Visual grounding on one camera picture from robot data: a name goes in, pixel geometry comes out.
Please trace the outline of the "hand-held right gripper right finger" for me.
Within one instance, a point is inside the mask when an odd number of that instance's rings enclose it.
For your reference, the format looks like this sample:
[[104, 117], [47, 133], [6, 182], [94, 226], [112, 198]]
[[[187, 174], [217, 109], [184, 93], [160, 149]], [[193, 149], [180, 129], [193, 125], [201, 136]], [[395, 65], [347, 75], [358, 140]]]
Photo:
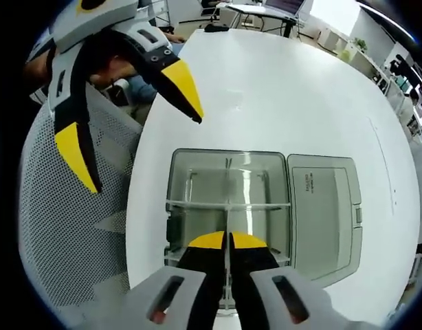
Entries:
[[279, 267], [266, 243], [230, 233], [232, 294], [243, 329], [333, 329], [328, 294], [290, 267]]

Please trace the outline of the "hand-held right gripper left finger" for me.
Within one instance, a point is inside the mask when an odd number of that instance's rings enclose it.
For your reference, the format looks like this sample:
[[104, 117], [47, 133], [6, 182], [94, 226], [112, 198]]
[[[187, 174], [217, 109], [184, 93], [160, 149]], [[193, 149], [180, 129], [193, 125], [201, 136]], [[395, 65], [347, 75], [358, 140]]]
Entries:
[[188, 244], [176, 267], [134, 287], [123, 303], [124, 329], [211, 329], [225, 282], [224, 231]]

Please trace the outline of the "person's left hand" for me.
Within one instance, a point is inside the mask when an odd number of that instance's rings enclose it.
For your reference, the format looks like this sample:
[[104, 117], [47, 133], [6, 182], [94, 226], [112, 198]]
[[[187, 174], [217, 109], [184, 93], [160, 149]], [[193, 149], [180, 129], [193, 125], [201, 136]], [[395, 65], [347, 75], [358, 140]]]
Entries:
[[119, 79], [136, 75], [136, 68], [122, 56], [101, 52], [92, 56], [87, 69], [87, 81], [98, 89], [104, 89]]

